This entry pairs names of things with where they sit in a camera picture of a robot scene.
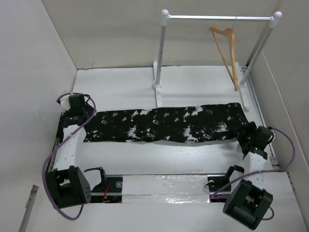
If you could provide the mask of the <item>black white patterned trousers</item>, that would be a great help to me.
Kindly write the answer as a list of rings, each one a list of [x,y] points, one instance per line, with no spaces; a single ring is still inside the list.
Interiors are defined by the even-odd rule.
[[[103,111],[85,127],[85,142],[170,141],[197,144],[230,140],[248,124],[239,103]]]

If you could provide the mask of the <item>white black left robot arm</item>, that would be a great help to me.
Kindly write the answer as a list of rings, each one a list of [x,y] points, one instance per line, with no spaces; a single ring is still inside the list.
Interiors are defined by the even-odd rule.
[[[43,179],[47,192],[59,209],[83,205],[91,199],[90,184],[77,165],[77,156],[81,154],[86,138],[86,124],[96,113],[95,105],[88,103],[90,99],[86,94],[68,93],[57,100],[65,112],[58,123],[56,137],[59,145],[52,155],[54,164]]]

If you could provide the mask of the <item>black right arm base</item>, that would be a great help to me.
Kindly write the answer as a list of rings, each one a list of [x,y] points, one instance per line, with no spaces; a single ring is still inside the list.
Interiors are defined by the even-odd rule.
[[[213,198],[211,198],[211,196],[214,192],[216,192],[221,187],[230,182],[230,177],[232,176],[233,173],[235,173],[236,175],[242,175],[244,174],[244,168],[238,165],[233,165],[227,169],[225,174],[211,174],[207,176],[207,183],[205,184],[204,189],[209,191],[211,203],[226,202],[226,199],[229,196],[232,189],[231,186],[226,187]]]

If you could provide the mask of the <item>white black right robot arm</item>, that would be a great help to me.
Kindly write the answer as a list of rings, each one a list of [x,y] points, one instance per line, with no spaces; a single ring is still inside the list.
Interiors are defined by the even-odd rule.
[[[265,151],[273,132],[263,126],[250,122],[237,129],[237,141],[243,153],[245,177],[240,179],[236,174],[223,178],[224,187],[232,190],[227,198],[223,213],[255,230],[269,209],[273,195],[264,188],[264,170],[268,159]]]

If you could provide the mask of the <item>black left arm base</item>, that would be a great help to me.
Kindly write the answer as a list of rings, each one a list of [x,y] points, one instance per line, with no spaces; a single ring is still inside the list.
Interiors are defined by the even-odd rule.
[[[90,203],[121,203],[122,175],[106,175],[102,167],[90,168],[84,171],[91,188]]]

